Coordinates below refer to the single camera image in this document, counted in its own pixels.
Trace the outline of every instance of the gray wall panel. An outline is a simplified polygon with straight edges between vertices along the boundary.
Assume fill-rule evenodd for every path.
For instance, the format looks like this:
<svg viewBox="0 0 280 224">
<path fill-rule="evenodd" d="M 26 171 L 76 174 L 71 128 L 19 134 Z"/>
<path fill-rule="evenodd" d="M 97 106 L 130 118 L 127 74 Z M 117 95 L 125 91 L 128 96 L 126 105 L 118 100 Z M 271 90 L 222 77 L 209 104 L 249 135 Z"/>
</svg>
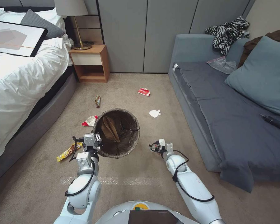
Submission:
<svg viewBox="0 0 280 224">
<path fill-rule="evenodd" d="M 198 0 L 148 0 L 144 72 L 167 73 L 175 36 L 189 33 Z"/>
<path fill-rule="evenodd" d="M 255 0 L 250 0 L 250 1 L 249 1 L 248 5 L 247 5 L 247 7 L 246 7 L 246 9 L 245 9 L 245 11 L 244 11 L 244 13 L 243 13 L 243 18 L 246 18 L 246 17 L 247 17 L 247 15 L 248 15 L 248 13 L 250 12 L 250 10 L 251 10 L 251 8 L 252 8 L 254 2 L 255 2 Z"/>
<path fill-rule="evenodd" d="M 79 28 L 97 28 L 100 29 L 100 19 L 98 16 L 77 16 Z M 76 27 L 74 17 L 71 16 L 73 27 Z"/>
<path fill-rule="evenodd" d="M 75 39 L 74 41 L 78 41 L 78 33 L 77 29 L 74 29 Z M 80 29 L 80 36 L 82 41 L 89 41 L 94 44 L 103 44 L 102 32 L 100 29 Z"/>
<path fill-rule="evenodd" d="M 111 72 L 143 72 L 147 0 L 99 0 Z"/>
<path fill-rule="evenodd" d="M 191 34 L 204 34 L 210 26 L 231 22 L 244 13 L 249 0 L 199 0 Z"/>
<path fill-rule="evenodd" d="M 54 7 L 54 0 L 21 0 L 23 6 Z"/>
<path fill-rule="evenodd" d="M 0 6 L 22 6 L 20 0 L 0 0 Z"/>
</svg>

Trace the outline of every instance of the sofa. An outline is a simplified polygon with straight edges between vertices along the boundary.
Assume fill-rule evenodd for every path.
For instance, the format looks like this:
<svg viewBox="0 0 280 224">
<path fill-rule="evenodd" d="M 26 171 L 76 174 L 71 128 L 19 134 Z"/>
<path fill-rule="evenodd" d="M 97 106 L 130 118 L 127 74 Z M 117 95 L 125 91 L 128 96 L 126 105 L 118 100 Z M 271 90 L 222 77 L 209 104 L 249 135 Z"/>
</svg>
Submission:
<svg viewBox="0 0 280 224">
<path fill-rule="evenodd" d="M 177 35 L 168 74 L 206 169 L 251 192 L 255 180 L 280 181 L 280 129 L 259 114 L 280 116 L 229 87 L 228 75 L 206 63 L 221 57 L 213 38 Z M 226 60 L 239 63 L 247 41 L 237 40 Z"/>
</svg>

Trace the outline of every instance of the brass lamp base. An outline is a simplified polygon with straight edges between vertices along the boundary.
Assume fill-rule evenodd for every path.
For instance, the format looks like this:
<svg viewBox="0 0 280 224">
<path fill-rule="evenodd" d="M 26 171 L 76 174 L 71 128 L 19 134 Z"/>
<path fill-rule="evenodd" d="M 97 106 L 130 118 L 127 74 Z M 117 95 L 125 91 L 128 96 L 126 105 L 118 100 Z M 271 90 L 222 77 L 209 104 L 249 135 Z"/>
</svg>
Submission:
<svg viewBox="0 0 280 224">
<path fill-rule="evenodd" d="M 72 48 L 73 49 L 75 49 L 75 50 L 86 50 L 86 49 L 89 49 L 89 48 L 91 48 L 92 46 L 91 46 L 91 44 L 90 43 L 76 43 L 76 44 L 74 44 L 73 46 L 72 46 Z"/>
</svg>

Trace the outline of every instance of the carpet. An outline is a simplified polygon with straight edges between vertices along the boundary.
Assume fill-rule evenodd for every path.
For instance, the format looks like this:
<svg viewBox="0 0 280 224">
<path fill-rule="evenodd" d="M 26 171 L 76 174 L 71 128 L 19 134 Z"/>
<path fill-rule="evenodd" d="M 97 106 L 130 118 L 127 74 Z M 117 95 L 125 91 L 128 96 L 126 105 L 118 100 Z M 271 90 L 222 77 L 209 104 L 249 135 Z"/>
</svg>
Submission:
<svg viewBox="0 0 280 224">
<path fill-rule="evenodd" d="M 141 87 L 151 96 L 138 94 Z M 94 103 L 96 95 L 101 96 L 100 108 Z M 64 205 L 64 192 L 77 174 L 75 161 L 58 163 L 56 156 L 69 148 L 73 135 L 91 132 L 92 127 L 81 125 L 86 118 L 112 108 L 136 116 L 140 139 L 123 158 L 100 157 L 102 192 L 93 223 L 110 207 L 131 200 L 159 203 L 192 218 L 164 161 L 148 149 L 160 138 L 189 157 L 189 167 L 215 195 L 226 223 L 280 223 L 280 183 L 256 182 L 249 194 L 205 169 L 167 75 L 116 73 L 107 84 L 79 83 L 59 119 L 0 179 L 0 224 L 54 222 Z M 150 110 L 161 110 L 162 115 L 153 118 Z"/>
</svg>

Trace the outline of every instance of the wooden nightstand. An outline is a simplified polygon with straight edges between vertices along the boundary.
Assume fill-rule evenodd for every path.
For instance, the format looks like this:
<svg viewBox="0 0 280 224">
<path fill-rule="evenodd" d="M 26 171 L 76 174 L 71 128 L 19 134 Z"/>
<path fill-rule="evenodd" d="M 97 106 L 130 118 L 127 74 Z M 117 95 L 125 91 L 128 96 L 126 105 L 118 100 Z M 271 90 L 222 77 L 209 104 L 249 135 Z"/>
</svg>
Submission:
<svg viewBox="0 0 280 224">
<path fill-rule="evenodd" d="M 70 50 L 69 54 L 80 82 L 107 82 L 110 69 L 107 46 L 93 44 L 87 50 Z"/>
</svg>

